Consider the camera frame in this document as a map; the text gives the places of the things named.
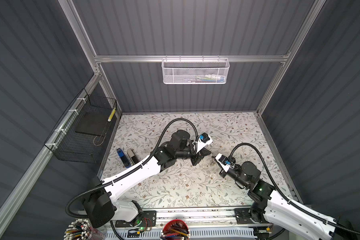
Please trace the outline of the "red pencil cup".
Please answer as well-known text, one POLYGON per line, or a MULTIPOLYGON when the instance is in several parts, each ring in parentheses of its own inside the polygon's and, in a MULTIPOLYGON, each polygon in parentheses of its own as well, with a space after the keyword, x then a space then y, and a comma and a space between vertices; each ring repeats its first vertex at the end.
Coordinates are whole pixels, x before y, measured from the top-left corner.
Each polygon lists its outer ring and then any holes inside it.
POLYGON ((161 240, 189 240, 191 238, 190 229, 182 220, 172 220, 168 222, 161 231, 161 240))

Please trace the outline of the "white mesh wall basket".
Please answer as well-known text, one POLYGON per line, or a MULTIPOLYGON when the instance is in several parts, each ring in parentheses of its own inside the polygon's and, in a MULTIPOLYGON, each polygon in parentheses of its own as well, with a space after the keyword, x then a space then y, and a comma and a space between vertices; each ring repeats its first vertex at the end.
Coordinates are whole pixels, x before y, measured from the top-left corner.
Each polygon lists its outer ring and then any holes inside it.
POLYGON ((161 67, 167 85, 223 85, 230 62, 220 57, 173 57, 162 59, 161 67))

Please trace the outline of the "blue usb stick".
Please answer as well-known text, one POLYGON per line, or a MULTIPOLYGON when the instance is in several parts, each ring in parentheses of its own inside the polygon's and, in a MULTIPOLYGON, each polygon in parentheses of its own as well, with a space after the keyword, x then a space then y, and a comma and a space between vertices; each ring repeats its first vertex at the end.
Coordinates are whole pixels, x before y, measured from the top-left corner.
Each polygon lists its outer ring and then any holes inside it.
POLYGON ((128 160, 128 158, 126 157, 126 155, 124 154, 123 150, 118 148, 117 149, 117 153, 118 153, 118 156, 120 158, 120 160, 122 161, 123 165, 125 168, 130 168, 131 167, 131 163, 130 161, 128 160))

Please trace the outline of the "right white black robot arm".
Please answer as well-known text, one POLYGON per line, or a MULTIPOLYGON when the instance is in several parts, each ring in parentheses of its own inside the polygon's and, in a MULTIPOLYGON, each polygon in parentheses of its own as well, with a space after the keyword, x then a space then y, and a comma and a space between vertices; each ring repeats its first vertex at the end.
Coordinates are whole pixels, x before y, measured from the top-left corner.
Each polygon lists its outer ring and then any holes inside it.
POLYGON ((220 176, 229 176, 240 189, 248 190, 254 201, 249 217, 255 223, 266 221, 292 232, 305 240, 356 240, 354 233, 342 230, 332 224, 336 220, 283 197, 274 186, 260 179, 259 171, 252 162, 241 166, 221 156, 216 162, 221 167, 220 176))

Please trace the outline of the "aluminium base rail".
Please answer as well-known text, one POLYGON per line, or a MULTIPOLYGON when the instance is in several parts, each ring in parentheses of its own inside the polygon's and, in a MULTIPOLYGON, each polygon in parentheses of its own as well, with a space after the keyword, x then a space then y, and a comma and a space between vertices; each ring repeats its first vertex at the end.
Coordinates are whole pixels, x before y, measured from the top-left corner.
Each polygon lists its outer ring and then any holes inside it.
POLYGON ((116 228, 124 240, 159 240, 166 224, 182 220, 190 230, 191 240, 258 240, 274 233, 273 224, 263 220, 260 224, 247 217, 249 206, 145 209, 155 211, 150 221, 142 227, 150 227, 137 236, 131 234, 133 227, 116 228))

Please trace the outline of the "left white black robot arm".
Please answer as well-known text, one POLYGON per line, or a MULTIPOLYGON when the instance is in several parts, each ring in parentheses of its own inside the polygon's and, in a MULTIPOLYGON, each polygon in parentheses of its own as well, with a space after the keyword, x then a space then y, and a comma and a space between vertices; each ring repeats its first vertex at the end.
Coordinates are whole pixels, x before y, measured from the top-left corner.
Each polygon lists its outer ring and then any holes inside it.
POLYGON ((172 167, 178 159, 189 159, 196 166, 204 157, 211 154, 206 147, 212 138, 202 133, 195 141, 190 134, 178 130, 169 141, 159 145, 145 159, 127 170, 106 178, 100 190, 90 193, 83 201, 84 209, 94 228, 104 226, 110 221, 122 221, 130 226, 138 226, 144 212, 136 201, 122 201, 120 197, 145 179, 155 176, 172 167))

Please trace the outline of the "clear pencil jar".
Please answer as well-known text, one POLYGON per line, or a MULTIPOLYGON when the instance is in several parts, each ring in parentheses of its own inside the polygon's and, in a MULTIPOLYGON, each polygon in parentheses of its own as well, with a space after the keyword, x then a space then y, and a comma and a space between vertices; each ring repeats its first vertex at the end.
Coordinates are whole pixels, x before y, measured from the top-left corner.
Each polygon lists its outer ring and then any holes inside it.
POLYGON ((87 219, 77 219, 66 228, 64 240, 105 240, 106 231, 94 228, 87 219))

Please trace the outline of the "yellow marker pen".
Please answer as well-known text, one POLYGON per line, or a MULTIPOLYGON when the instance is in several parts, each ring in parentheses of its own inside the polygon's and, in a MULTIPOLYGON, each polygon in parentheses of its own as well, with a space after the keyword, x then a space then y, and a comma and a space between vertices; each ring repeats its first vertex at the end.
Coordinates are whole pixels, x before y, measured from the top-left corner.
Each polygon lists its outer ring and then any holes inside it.
POLYGON ((109 115, 109 117, 108 117, 108 122, 111 122, 111 121, 112 121, 115 113, 116 113, 116 108, 113 108, 112 111, 111 111, 111 113, 110 113, 110 115, 109 115))

